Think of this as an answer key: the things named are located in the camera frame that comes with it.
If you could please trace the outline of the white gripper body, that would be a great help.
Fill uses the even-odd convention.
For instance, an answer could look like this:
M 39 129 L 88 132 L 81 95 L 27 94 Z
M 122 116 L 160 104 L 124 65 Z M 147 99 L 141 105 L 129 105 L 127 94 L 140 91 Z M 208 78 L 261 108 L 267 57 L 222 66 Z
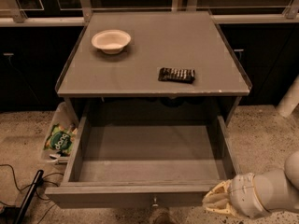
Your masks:
M 259 201 L 253 173 L 237 175 L 231 182 L 229 196 L 232 207 L 240 216 L 257 219 L 270 215 Z

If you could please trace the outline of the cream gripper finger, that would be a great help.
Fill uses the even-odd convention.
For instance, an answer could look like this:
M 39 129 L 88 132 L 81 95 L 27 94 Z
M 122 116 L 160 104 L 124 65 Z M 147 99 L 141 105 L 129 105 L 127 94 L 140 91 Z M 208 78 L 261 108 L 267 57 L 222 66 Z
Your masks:
M 228 179 L 226 181 L 221 181 L 218 185 L 216 185 L 210 192 L 212 194 L 217 193 L 228 193 L 229 188 L 231 187 L 232 180 Z
M 212 213 L 238 217 L 227 193 L 208 193 L 203 199 L 203 207 Z

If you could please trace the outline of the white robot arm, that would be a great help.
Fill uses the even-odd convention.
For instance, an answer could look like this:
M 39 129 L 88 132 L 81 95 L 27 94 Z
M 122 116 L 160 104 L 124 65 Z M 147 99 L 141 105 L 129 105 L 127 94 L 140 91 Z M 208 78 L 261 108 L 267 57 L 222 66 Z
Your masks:
M 299 77 L 277 107 L 245 106 L 229 126 L 242 173 L 204 198 L 212 213 L 257 219 L 299 212 Z

